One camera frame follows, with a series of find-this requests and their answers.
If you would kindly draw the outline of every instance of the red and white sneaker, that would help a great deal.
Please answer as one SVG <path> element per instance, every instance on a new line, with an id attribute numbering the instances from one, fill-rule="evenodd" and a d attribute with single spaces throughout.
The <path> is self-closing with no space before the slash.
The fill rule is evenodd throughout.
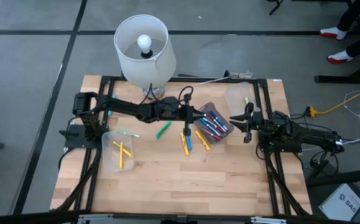
<path id="1" fill-rule="evenodd" d="M 343 40 L 347 34 L 347 31 L 341 31 L 337 29 L 337 27 L 332 27 L 332 28 L 322 29 L 321 31 L 319 31 L 319 33 L 321 34 L 322 37 L 336 38 L 338 40 Z"/>
<path id="2" fill-rule="evenodd" d="M 342 52 L 338 52 L 337 54 L 334 54 L 334 55 L 329 55 L 327 58 L 328 62 L 333 63 L 333 64 L 346 63 L 352 59 L 353 59 L 353 57 L 348 56 L 346 50 L 344 50 Z"/>

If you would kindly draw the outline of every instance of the wooden tabletop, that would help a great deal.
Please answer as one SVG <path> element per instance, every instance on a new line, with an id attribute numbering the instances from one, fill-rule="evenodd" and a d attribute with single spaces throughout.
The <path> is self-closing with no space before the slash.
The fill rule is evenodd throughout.
<path id="1" fill-rule="evenodd" d="M 81 91 L 98 92 L 101 76 L 84 77 Z M 268 80 L 272 110 L 288 113 L 284 86 L 280 80 Z M 186 85 L 195 83 L 168 82 L 165 96 L 176 96 Z M 199 108 L 213 102 L 225 119 L 230 117 L 224 97 L 230 83 L 209 83 L 195 87 L 191 105 Z M 260 90 L 262 104 L 264 94 Z M 114 94 L 121 100 L 138 103 L 141 90 L 129 82 L 115 82 Z M 189 215 L 272 215 L 267 170 L 264 161 L 255 155 L 257 134 L 249 144 L 235 129 L 220 144 L 207 151 L 196 138 L 191 125 L 193 150 L 184 155 L 180 133 L 183 122 L 172 125 L 156 140 L 156 133 L 164 122 L 145 124 L 134 117 L 113 113 L 108 125 L 140 134 L 132 138 L 133 170 L 110 174 L 101 165 L 94 194 L 92 212 L 156 213 Z M 79 181 L 85 149 L 75 149 L 62 161 L 51 203 L 56 208 L 70 194 Z M 285 180 L 291 193 L 311 213 L 310 201 L 300 162 L 293 154 L 281 153 Z M 81 208 L 85 207 L 88 185 L 83 192 Z M 280 211 L 283 204 L 277 188 Z"/>

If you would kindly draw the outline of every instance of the person's leg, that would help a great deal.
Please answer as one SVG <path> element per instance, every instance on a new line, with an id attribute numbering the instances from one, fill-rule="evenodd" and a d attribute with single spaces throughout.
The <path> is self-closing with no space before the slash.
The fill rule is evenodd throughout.
<path id="1" fill-rule="evenodd" d="M 336 38 L 343 40 L 351 24 L 360 15 L 360 0 L 355 0 L 340 19 L 340 23 L 336 27 L 322 29 L 320 34 L 323 37 Z"/>
<path id="2" fill-rule="evenodd" d="M 328 61 L 330 63 L 345 63 L 352 60 L 354 57 L 357 57 L 360 54 L 360 40 L 351 44 L 349 47 L 347 47 L 346 50 L 338 52 L 334 55 L 328 56 Z"/>

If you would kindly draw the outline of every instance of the gray floor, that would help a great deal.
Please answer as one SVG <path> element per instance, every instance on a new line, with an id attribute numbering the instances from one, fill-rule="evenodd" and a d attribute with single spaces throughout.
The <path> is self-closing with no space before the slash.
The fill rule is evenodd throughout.
<path id="1" fill-rule="evenodd" d="M 0 0 L 0 29 L 72 29 L 80 3 Z M 152 14 L 170 30 L 317 30 L 336 25 L 346 9 L 343 3 L 285 1 L 273 16 L 268 16 L 273 6 L 262 0 L 89 0 L 80 29 L 114 30 L 129 16 Z M 0 36 L 0 141 L 6 143 L 5 150 L 0 151 L 0 215 L 10 212 L 68 38 Z M 303 111 L 307 105 L 318 110 L 330 108 L 341 102 L 347 92 L 360 90 L 360 85 L 313 82 L 314 75 L 346 75 L 360 67 L 360 56 L 344 65 L 326 61 L 327 55 L 343 50 L 355 38 L 341 42 L 286 36 L 170 38 L 177 56 L 176 73 L 222 77 L 227 69 L 249 70 L 257 78 L 280 78 L 292 113 Z M 24 212 L 45 212 L 49 208 L 64 143 L 58 130 L 64 129 L 72 116 L 73 95 L 80 89 L 83 76 L 118 74 L 113 36 L 76 38 Z M 357 110 L 357 101 L 349 107 Z M 344 138 L 360 138 L 360 120 L 344 108 L 308 122 L 337 130 Z M 313 153 L 303 154 L 306 166 Z M 359 170 L 360 144 L 348 146 L 339 155 L 339 163 L 341 172 Z"/>

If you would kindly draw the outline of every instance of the lampshade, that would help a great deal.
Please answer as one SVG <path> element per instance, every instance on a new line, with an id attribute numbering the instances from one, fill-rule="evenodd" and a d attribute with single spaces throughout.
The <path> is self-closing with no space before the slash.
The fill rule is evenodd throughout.
<path id="1" fill-rule="evenodd" d="M 160 88 L 173 76 L 176 58 L 167 28 L 158 18 L 126 19 L 116 30 L 114 44 L 123 75 L 135 86 L 148 89 L 152 83 L 153 88 Z"/>

